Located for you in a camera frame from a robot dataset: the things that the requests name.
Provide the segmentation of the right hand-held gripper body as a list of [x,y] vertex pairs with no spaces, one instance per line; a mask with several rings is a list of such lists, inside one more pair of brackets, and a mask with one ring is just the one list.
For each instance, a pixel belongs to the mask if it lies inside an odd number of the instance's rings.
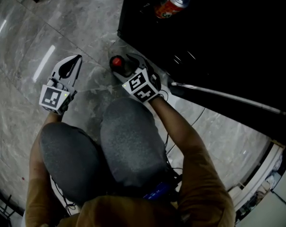
[[161,90],[160,77],[143,59],[139,62],[134,75],[122,87],[140,102],[145,103],[153,99]]

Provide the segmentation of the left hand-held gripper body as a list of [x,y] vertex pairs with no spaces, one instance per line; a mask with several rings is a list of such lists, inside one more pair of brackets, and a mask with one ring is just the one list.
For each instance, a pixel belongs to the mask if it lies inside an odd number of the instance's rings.
[[53,72],[47,84],[42,86],[39,105],[49,112],[64,115],[77,93],[74,88],[76,79],[77,77],[72,75],[62,78],[58,73]]

